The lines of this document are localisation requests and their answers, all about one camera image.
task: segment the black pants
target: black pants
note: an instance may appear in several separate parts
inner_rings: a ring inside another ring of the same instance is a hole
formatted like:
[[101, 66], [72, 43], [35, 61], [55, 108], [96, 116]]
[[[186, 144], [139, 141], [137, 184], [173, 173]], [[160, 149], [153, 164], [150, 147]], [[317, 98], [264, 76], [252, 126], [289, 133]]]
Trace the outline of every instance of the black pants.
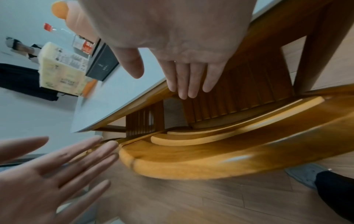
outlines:
[[354, 179], [324, 171], [317, 174], [315, 184], [322, 200], [338, 215], [354, 223]]

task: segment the table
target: table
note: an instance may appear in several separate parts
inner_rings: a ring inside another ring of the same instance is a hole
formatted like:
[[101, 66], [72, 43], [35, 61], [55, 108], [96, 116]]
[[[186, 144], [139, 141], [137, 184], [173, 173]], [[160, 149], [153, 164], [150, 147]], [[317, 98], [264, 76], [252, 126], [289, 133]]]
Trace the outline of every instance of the table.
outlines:
[[[280, 1], [258, 0], [252, 20]], [[260, 41], [259, 37], [251, 35], [248, 42], [257, 41]], [[241, 45], [241, 52], [244, 50], [243, 46], [247, 45]], [[87, 98], [78, 98], [71, 132], [95, 130], [173, 95], [167, 88], [166, 78], [155, 56], [146, 48], [139, 50], [145, 66], [143, 77], [134, 79], [121, 66], [116, 68], [104, 82], [98, 82]]]

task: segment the foot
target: foot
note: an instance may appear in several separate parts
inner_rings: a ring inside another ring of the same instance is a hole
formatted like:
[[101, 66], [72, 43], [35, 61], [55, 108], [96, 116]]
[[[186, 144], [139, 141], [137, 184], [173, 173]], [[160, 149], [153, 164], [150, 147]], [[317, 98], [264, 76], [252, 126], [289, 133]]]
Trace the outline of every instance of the foot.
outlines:
[[301, 166], [291, 167], [285, 169], [285, 172], [298, 182], [302, 183], [303, 185], [317, 190], [315, 185], [316, 176], [318, 173], [323, 171], [329, 171], [331, 169], [327, 169], [323, 166], [320, 166], [316, 163], [308, 163]]

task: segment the pink bottle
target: pink bottle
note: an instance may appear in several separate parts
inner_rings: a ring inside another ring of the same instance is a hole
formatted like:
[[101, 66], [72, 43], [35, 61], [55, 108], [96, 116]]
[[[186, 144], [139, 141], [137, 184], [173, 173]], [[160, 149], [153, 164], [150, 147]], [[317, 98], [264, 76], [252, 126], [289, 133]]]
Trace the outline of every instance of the pink bottle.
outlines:
[[65, 20], [67, 27], [77, 35], [95, 43], [98, 36], [77, 1], [58, 1], [52, 4], [52, 13]]

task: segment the wall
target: wall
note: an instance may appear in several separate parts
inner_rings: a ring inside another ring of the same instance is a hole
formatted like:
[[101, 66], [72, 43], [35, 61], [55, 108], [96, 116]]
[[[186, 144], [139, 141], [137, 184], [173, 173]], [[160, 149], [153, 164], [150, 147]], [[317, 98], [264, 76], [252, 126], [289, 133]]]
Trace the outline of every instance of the wall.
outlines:
[[8, 0], [0, 7], [0, 63], [9, 63], [27, 68], [38, 69], [38, 65], [25, 56], [12, 52], [5, 45], [6, 37], [13, 37], [23, 44], [45, 44], [54, 42], [66, 49], [72, 40], [66, 40], [43, 29], [44, 23], [68, 30], [65, 21], [56, 18], [51, 5], [56, 0]]
[[94, 131], [70, 133], [76, 97], [47, 101], [0, 88], [0, 139], [49, 136], [35, 154], [49, 153], [95, 135]]

